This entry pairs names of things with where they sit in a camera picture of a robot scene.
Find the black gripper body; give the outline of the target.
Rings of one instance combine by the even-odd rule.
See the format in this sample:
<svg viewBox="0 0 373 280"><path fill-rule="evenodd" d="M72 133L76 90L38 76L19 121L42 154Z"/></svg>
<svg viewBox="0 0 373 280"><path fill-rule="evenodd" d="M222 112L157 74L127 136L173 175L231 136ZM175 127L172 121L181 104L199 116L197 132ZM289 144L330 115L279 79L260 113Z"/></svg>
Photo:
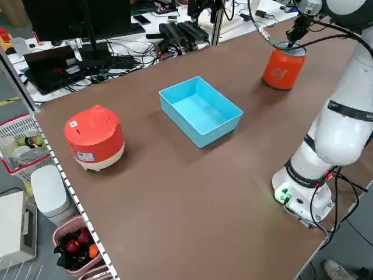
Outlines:
<svg viewBox="0 0 373 280"><path fill-rule="evenodd" d="M311 25L311 19L307 16L299 15L296 17L292 28L286 31L288 40L301 40L308 32Z"/></svg>

